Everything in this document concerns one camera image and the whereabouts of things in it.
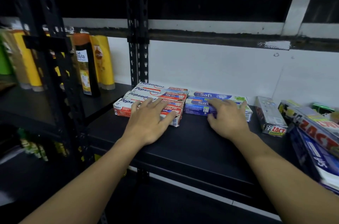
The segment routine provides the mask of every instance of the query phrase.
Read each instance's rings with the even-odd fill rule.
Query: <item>red and white toothpaste box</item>
[[[131,106],[134,102],[135,101],[133,100],[120,98],[113,104],[115,115],[130,117]],[[160,113],[160,119],[165,118],[166,115],[169,114],[171,111],[176,111],[177,116],[173,119],[170,125],[178,127],[183,113],[183,110],[180,107],[165,106],[165,108],[163,108],[163,110]]]
[[[152,89],[152,90],[165,90],[168,92],[178,92],[178,93],[184,93],[184,94],[189,93],[188,89],[181,89],[179,87],[161,86],[161,85],[156,85],[156,84],[146,83],[146,82],[139,82],[137,87],[142,87],[144,89]]]
[[[129,100],[132,100],[132,101],[138,101],[140,100],[141,102],[145,101],[146,99],[148,98],[153,98],[153,101],[154,102],[155,100],[158,99],[158,97],[156,96],[146,96],[146,95],[141,95],[137,92],[132,92],[132,91],[128,91],[124,97],[125,99],[129,99]],[[183,108],[184,107],[184,101],[176,101],[176,100],[171,100],[171,99],[167,99],[167,98],[163,98],[162,99],[163,101],[165,102],[168,102],[168,106],[174,106],[174,107],[180,107],[180,108]]]
[[[153,90],[153,89],[146,89],[143,87],[136,86],[134,89],[132,89],[132,92],[138,93],[140,95],[144,96],[156,96],[164,99],[170,99],[170,100],[179,100],[179,101],[185,101],[187,98],[187,94],[185,93],[178,93],[178,92],[171,92],[166,90]]]

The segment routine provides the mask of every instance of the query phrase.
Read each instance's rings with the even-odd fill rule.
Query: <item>left hand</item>
[[[168,125],[176,117],[176,111],[171,111],[160,120],[160,113],[168,102],[162,102],[161,98],[152,102],[152,98],[143,101],[138,109],[140,101],[134,102],[131,107],[131,116],[122,138],[129,138],[141,143],[141,147],[158,140],[165,132]]]

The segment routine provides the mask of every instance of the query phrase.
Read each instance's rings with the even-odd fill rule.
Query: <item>right hand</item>
[[[221,101],[213,98],[208,102],[217,110],[217,118],[213,114],[209,114],[207,120],[212,129],[220,136],[229,140],[234,140],[243,133],[250,132],[246,118],[245,109],[247,102],[244,101],[238,108],[237,104],[231,100]]]

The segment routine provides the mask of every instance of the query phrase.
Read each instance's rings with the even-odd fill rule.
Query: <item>black shelf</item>
[[[109,150],[122,136],[127,122],[128,118],[114,115],[113,110],[92,122],[89,139],[94,152]],[[275,152],[298,166],[289,139],[262,134],[255,111],[249,126]],[[276,213],[239,150],[217,135],[204,116],[184,114],[179,127],[170,126],[157,142],[144,147],[131,165]]]
[[[17,82],[12,75],[0,75],[0,80]],[[111,109],[112,103],[132,88],[120,83],[115,86],[114,90],[101,89],[101,96],[97,98],[81,95],[88,122]],[[60,140],[44,92],[22,89],[19,85],[4,92],[0,95],[0,121]]]

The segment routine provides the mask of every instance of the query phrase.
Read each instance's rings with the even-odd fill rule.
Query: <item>white wall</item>
[[[130,84],[125,38],[109,38],[116,82]],[[149,45],[150,82],[203,92],[319,101],[339,106],[339,53],[274,50],[171,41]]]

